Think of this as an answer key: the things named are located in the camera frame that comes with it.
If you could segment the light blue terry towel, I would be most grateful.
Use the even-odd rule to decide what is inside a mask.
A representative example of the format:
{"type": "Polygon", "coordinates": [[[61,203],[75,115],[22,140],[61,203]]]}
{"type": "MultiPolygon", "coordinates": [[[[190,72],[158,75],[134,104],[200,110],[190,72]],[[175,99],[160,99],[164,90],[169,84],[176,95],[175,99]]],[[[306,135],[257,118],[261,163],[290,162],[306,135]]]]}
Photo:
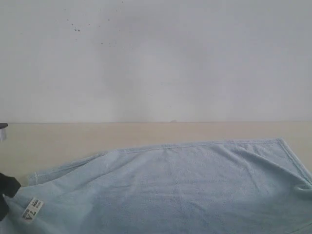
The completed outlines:
{"type": "Polygon", "coordinates": [[[29,176],[3,234],[309,234],[312,175],[282,139],[119,149],[29,176]]]}

